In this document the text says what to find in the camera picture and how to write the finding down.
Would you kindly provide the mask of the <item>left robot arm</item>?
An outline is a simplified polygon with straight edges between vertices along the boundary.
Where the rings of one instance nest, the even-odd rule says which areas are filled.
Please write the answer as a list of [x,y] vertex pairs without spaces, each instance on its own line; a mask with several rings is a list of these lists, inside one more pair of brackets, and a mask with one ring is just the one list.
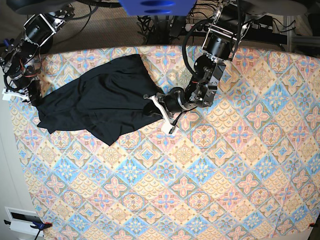
[[[190,66],[187,42],[197,28],[206,29],[202,44],[203,55]],[[250,23],[241,9],[241,4],[220,3],[211,18],[195,23],[182,43],[182,58],[191,80],[186,88],[174,87],[168,93],[156,93],[144,99],[151,101],[145,108],[146,115],[159,115],[163,119],[161,130],[167,135],[175,135],[182,115],[195,108],[212,106],[218,91],[218,84],[226,69],[226,61],[231,61]]]

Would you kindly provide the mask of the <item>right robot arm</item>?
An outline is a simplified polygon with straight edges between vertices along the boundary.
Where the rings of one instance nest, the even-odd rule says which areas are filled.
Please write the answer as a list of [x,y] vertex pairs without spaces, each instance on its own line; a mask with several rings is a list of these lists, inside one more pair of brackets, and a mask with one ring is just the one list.
[[75,16],[74,10],[69,3],[58,11],[34,14],[25,22],[16,39],[4,40],[5,49],[0,56],[5,86],[3,100],[18,97],[35,107],[42,104],[38,78],[42,67],[36,68],[29,62],[34,57],[41,57],[41,48]]

